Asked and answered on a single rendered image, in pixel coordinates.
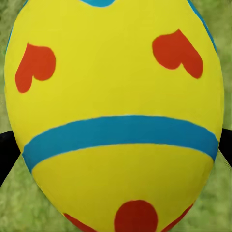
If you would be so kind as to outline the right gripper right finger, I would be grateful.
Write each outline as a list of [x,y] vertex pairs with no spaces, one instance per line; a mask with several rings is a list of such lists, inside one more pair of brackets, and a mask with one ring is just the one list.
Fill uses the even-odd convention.
[[222,129],[218,148],[232,167],[232,130]]

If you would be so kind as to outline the easter egg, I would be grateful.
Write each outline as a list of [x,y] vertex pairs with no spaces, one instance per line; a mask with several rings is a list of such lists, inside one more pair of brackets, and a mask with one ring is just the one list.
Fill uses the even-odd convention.
[[7,43],[16,144],[84,232],[167,232],[213,168],[224,85],[191,0],[27,0]]

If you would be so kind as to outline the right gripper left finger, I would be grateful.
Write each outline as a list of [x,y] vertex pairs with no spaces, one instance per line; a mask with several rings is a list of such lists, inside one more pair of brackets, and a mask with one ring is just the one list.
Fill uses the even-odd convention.
[[14,166],[21,152],[16,144],[13,131],[0,134],[0,187]]

